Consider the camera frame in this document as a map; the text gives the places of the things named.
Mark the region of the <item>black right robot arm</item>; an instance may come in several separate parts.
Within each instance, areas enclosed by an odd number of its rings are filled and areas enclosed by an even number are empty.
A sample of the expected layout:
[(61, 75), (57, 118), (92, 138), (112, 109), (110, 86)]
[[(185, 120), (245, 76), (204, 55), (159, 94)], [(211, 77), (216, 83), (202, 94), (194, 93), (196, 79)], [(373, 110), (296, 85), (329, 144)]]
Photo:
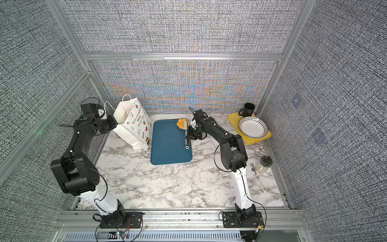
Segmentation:
[(187, 128), (186, 137), (190, 140), (203, 140), (208, 135), (212, 136), (220, 148), (222, 171), (232, 176), (235, 188), (236, 217), (240, 225), (250, 223), (256, 217), (256, 206), (250, 198), (247, 182), (248, 155), (240, 135), (234, 135), (223, 129), (213, 117), (202, 110), (193, 110), (193, 119)]

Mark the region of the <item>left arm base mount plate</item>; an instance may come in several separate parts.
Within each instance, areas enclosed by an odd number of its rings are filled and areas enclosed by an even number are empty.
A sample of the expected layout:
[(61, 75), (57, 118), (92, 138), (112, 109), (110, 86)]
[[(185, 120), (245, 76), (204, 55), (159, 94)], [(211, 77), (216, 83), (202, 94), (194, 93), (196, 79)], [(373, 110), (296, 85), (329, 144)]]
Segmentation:
[(142, 212), (127, 212), (122, 214), (111, 214), (101, 217), (100, 228), (140, 228), (143, 220)]

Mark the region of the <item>knotted braided bread roll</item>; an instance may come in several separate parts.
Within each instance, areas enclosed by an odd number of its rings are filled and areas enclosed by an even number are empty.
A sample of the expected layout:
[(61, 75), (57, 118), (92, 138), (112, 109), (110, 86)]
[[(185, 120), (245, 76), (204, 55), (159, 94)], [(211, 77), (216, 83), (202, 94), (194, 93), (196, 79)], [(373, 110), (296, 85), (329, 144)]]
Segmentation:
[(176, 125), (182, 129), (182, 130), (187, 130), (189, 126), (189, 121), (187, 119), (179, 119), (176, 123)]

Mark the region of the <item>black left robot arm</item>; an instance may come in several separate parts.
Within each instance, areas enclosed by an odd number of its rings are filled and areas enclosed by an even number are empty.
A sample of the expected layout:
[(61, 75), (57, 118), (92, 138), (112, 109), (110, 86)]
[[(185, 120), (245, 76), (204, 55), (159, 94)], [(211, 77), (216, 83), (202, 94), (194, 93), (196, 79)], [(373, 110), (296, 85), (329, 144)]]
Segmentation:
[(60, 125), (74, 132), (67, 150), (50, 168), (65, 194), (91, 203), (102, 219), (124, 217), (123, 205), (108, 194), (106, 179), (88, 157), (93, 138), (110, 132), (118, 123), (99, 103), (82, 104), (81, 110), (82, 115), (72, 125)]

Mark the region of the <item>white paper gift bag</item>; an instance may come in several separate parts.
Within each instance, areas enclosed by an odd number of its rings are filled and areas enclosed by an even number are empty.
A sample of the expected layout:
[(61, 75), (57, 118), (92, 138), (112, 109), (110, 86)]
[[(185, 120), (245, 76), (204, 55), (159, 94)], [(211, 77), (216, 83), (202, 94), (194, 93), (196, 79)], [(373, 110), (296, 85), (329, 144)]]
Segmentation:
[(113, 117), (118, 123), (113, 131), (133, 149), (148, 149), (152, 121), (138, 98), (125, 94), (113, 110)]

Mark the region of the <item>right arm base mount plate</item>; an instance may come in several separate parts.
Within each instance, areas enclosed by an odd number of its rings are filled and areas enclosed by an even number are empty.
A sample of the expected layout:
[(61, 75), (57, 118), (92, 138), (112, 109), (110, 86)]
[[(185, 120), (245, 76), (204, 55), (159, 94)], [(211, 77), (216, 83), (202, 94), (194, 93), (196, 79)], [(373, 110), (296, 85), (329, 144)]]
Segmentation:
[(262, 228), (264, 226), (264, 220), (260, 212), (256, 212), (254, 215), (237, 215), (235, 211), (220, 213), (220, 219), (223, 222), (224, 228)]

